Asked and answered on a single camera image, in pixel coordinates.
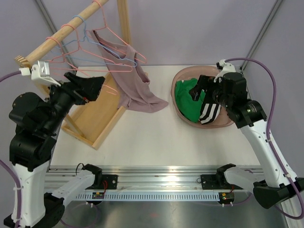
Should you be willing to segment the green tank top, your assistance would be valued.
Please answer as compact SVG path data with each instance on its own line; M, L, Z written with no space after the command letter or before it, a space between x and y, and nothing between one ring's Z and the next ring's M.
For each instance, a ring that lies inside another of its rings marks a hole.
M198 122L200 110L204 101L205 93L201 92L198 101L193 101L189 91L197 84L198 80L192 78L190 80L177 81L175 84L174 97L176 106L179 111L193 123Z

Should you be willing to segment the black white striped tank top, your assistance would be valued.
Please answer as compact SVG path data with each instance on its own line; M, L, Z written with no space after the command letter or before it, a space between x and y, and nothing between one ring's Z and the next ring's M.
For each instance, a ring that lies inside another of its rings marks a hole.
M220 111L221 106L219 104L202 103L199 122L202 125L214 122L217 119Z

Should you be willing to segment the light blue wire hanger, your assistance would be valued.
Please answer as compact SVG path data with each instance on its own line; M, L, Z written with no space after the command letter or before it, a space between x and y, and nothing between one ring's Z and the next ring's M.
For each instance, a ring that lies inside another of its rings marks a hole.
M117 49L117 48L112 47L112 46L109 46L109 45L106 45L106 44L102 43L101 41L94 42L94 41L93 41L93 36L89 35L89 34L88 34L89 30L86 29L86 20L85 20L83 17L81 17L80 15L75 15L75 16L73 17L73 19L74 19L74 18L79 18L79 19L81 19L82 22L84 23L84 29L83 29L83 34L84 34L84 36L83 36L83 38L82 38L81 40L79 40L79 42L85 42L85 41L87 41L87 42L92 43L92 44L97 44L98 46L101 46L101 47L103 47L105 50L109 51L109 53L113 54L113 55L114 55L115 57L117 57L119 60L127 60L127 61L129 61L129 62L134 63L134 66L133 66L133 67L136 67L136 66L137 66L137 63L136 63L135 61L133 61L133 60L131 60L131 59L128 59L128 58L126 58L126 57L124 57L124 58L120 57L120 56L118 55L118 49ZM105 28L106 28L106 29L108 29L110 32L112 32L116 37L118 37L122 42L124 42L124 40L122 40L116 33L114 33L114 32L108 27L104 15L103 15L103 22L104 22L104 26L101 27L101 28L99 28L99 29L97 29L97 30L102 30L102 29L105 29Z

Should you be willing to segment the pink wire hanger front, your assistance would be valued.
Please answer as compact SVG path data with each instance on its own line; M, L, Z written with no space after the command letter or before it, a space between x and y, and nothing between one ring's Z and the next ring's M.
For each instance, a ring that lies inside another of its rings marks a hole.
M69 65L69 67L67 68L67 70L69 71L79 71L81 73L83 73L85 76L89 76L86 71L87 70L80 70L78 67L76 67L70 60L70 54L69 52L68 53L65 53L64 52L64 49L63 49L63 46L61 43L59 43L55 38L53 37L47 37L46 38L46 41L54 41L56 42L56 45L55 45L55 48L56 49L59 49L60 52L54 52L54 51L50 51L52 54L56 54L56 57L53 57L51 60L47 60L48 63L56 63L56 64L59 64L59 63L67 63Z

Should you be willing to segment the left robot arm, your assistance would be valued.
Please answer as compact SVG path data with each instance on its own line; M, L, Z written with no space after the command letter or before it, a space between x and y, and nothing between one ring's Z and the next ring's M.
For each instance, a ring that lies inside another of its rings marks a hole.
M9 145L8 168L15 181L13 213L3 221L10 228L51 228L63 216L67 205L87 188L103 185L102 170L87 164L67 184L46 193L45 176L56 145L56 132L74 105L95 101L105 78L82 78L65 73L67 82L50 86L49 99L27 92L13 102L9 114L16 124Z

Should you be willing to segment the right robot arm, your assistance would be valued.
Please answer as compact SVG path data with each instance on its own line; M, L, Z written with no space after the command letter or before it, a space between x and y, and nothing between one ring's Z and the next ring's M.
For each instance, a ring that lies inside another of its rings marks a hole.
M236 185L252 193L265 209L288 200L304 189L304 180L289 166L269 130L269 117L261 104L247 97L247 81L236 72L219 78L200 75L190 95L197 101L201 92L211 104L224 107L229 118L250 143L263 175L256 175L227 164L217 169L220 188Z

